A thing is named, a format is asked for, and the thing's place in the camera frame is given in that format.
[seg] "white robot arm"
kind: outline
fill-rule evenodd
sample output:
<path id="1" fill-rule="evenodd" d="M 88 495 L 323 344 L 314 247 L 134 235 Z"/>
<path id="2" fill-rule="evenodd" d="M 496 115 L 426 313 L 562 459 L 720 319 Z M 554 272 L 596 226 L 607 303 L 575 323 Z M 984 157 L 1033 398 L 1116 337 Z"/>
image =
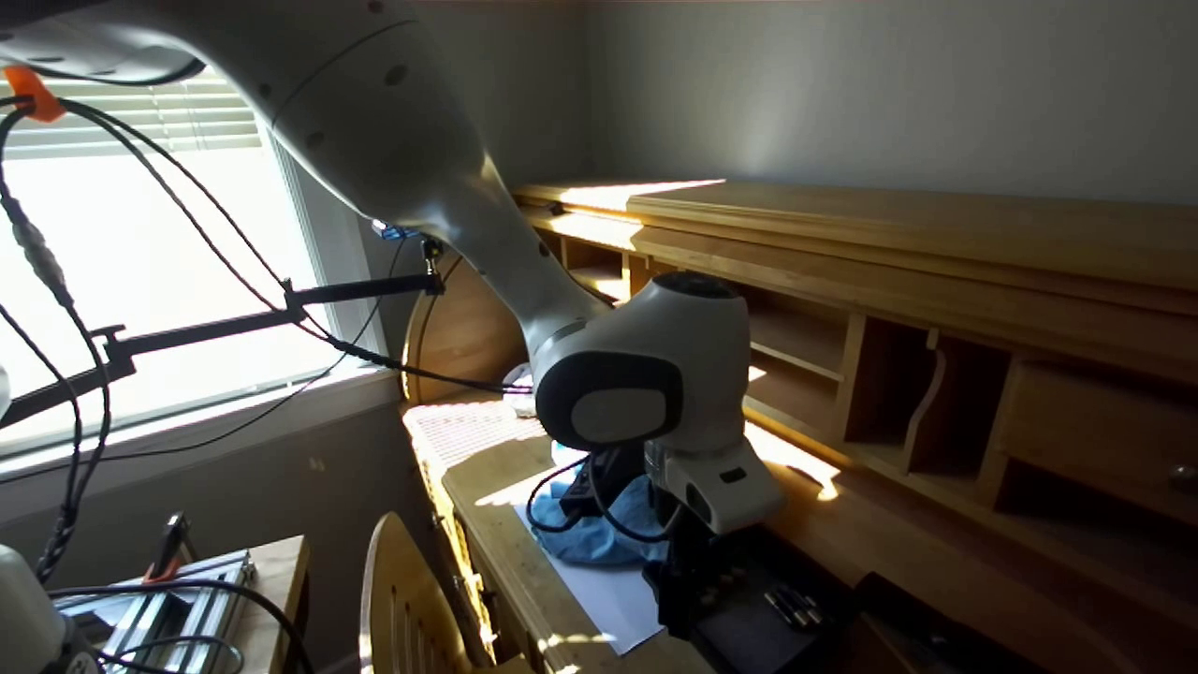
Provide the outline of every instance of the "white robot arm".
<path id="1" fill-rule="evenodd" d="M 656 282 L 617 311 L 592 299 L 524 226 L 406 0 L 27 0 L 0 30 L 0 62 L 81 77 L 213 62 L 338 197 L 489 282 L 556 441 L 641 441 L 651 484 L 710 532 L 783 502 L 745 441 L 745 303 L 705 276 Z"/>

